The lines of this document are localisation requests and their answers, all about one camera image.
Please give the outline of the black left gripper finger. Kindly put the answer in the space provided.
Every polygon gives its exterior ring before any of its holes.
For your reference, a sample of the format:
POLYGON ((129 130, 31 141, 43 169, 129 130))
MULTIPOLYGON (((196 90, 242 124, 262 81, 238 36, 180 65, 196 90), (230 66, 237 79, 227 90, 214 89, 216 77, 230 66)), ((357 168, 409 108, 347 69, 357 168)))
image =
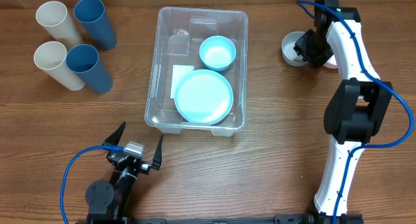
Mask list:
POLYGON ((162 144, 163 144, 163 135, 161 135, 157 148, 155 150, 151 168, 154 170, 160 170, 162 164, 162 144))
POLYGON ((126 122, 124 121, 109 137, 105 139, 103 145, 118 145, 124 132, 126 122))

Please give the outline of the pink plastic bowl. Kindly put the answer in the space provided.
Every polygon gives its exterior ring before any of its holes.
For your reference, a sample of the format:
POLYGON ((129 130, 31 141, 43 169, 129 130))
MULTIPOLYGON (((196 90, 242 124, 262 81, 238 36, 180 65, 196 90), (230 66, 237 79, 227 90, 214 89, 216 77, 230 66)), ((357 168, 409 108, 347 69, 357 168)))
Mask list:
POLYGON ((335 56, 332 55, 324 64, 324 67, 326 68, 330 68, 330 69, 337 69, 337 63, 336 63, 336 59, 335 56))

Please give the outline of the grey plastic bowl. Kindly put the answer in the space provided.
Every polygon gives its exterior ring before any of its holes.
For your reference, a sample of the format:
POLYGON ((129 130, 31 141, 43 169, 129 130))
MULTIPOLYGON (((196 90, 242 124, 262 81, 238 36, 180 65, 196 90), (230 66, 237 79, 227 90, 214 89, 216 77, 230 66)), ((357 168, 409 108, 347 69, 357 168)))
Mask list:
POLYGON ((295 31, 291 32, 286 37, 284 37, 281 43, 282 57, 286 63, 290 66, 300 67, 307 64, 306 61, 303 61, 303 56, 297 55, 294 50, 295 43, 304 35, 304 32, 295 31))

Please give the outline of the light blue plastic plate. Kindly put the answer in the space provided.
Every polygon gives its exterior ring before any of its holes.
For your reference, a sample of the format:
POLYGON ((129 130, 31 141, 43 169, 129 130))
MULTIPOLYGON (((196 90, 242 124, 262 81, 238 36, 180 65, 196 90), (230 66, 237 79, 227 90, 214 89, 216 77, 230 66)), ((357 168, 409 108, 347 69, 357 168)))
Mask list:
POLYGON ((230 113, 233 89, 221 74, 198 69, 185 75, 177 84, 174 104, 188 122, 214 125, 230 113))

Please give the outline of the dark blue cup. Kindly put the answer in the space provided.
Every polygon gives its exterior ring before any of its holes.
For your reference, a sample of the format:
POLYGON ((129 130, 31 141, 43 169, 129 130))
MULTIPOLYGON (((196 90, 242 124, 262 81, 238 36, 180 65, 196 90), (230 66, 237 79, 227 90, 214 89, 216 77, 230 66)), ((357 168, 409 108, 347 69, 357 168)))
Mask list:
POLYGON ((111 50, 116 46, 116 35, 102 0, 80 0, 73 13, 98 48, 111 50))
POLYGON ((66 64, 93 91, 107 93, 113 81, 102 63, 98 50, 89 44, 79 44, 71 48, 66 56, 66 64))

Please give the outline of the light blue plastic bowl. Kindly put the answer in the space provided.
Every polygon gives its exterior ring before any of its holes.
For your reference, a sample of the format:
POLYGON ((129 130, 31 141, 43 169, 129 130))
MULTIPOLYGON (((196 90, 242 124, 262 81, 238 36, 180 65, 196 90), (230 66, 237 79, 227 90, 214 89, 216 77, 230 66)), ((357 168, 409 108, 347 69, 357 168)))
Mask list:
POLYGON ((201 61, 208 69, 224 71, 237 56, 235 44, 225 36, 211 36, 205 39, 199 48, 201 61))

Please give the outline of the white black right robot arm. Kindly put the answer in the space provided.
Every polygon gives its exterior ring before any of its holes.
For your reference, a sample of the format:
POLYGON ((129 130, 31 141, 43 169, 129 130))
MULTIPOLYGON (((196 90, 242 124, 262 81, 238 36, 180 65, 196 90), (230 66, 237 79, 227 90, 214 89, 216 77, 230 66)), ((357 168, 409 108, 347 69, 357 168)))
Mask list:
POLYGON ((294 51, 313 67, 335 58, 341 83, 324 112, 330 144, 324 174, 314 196, 319 223, 352 223, 347 200, 360 156, 380 130, 392 98, 392 84, 380 80, 368 58, 355 7, 339 0, 314 0, 314 29, 294 44, 294 51))

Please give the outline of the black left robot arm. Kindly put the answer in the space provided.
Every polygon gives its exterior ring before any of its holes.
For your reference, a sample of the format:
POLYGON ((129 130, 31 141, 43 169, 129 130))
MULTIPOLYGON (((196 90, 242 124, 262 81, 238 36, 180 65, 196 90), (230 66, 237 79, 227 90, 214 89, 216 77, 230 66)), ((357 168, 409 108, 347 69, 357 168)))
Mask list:
POLYGON ((125 126, 123 122, 102 144, 114 169, 109 180, 97 180, 87 188, 87 223, 134 223, 135 219, 125 208, 138 175, 160 170, 163 137, 159 138, 153 161, 146 162, 142 159, 142 144, 130 141, 124 147, 118 145, 125 126))

